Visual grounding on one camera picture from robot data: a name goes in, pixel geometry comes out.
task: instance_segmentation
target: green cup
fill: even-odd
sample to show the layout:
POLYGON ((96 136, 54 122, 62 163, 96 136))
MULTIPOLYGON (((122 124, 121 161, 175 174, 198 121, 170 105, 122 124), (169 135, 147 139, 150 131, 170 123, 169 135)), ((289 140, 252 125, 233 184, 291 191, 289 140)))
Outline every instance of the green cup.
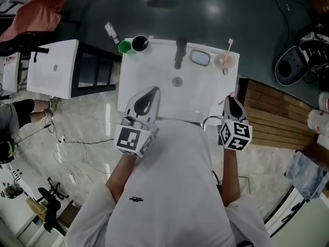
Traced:
POLYGON ((121 41, 118 47, 119 47, 119 52, 122 54, 129 54, 133 52, 132 44, 127 40, 121 41))

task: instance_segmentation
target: toothbrush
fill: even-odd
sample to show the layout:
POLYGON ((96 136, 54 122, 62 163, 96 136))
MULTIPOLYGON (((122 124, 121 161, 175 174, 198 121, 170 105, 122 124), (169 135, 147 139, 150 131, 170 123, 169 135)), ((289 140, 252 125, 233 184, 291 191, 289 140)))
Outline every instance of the toothbrush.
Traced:
POLYGON ((233 39, 229 39, 229 40, 228 40, 228 44, 230 44, 230 45, 229 45, 229 47, 228 47, 228 50, 227 50, 226 53, 225 53, 225 57, 224 57, 224 61, 223 61, 223 66, 225 66, 225 61, 226 61, 226 59, 227 59, 228 52, 230 52, 231 46, 232 46, 232 44, 233 44, 233 39))

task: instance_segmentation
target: white sink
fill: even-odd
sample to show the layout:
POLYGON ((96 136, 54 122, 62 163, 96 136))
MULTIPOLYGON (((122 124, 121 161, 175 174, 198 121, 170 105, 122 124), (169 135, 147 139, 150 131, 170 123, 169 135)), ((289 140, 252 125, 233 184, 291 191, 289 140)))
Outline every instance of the white sink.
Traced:
MULTIPOLYGON (((150 40, 147 52, 124 55, 122 58, 118 110, 124 112, 131 97, 143 89, 158 86, 161 90, 159 117, 203 122, 212 115, 222 115, 225 97, 235 90, 239 54, 233 53, 236 64, 228 75, 213 64, 214 57, 224 50, 188 43, 181 69, 175 69, 176 42, 150 40), (190 60, 192 49, 210 54, 207 67, 190 60), (181 86, 175 86, 173 79, 179 77, 181 86)), ((207 121, 218 124, 218 120, 207 121)))

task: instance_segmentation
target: black device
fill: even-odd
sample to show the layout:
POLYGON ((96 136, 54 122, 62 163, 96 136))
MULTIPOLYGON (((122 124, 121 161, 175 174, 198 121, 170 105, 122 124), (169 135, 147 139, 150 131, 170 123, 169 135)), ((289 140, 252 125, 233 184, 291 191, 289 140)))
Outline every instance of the black device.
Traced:
POLYGON ((14 148, 15 148, 15 141, 14 139, 6 135, 0 141, 0 164, 7 164, 14 159, 14 148))

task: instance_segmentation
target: white t-shirt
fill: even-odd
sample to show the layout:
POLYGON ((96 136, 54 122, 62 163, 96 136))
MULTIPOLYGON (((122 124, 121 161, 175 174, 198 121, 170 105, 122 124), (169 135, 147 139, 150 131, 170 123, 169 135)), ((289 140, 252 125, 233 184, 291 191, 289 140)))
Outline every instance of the white t-shirt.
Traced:
POLYGON ((255 205, 239 198, 224 207, 212 177, 204 131, 158 121, 157 138, 116 204, 104 185, 91 192, 72 223, 68 247, 270 246, 255 205))

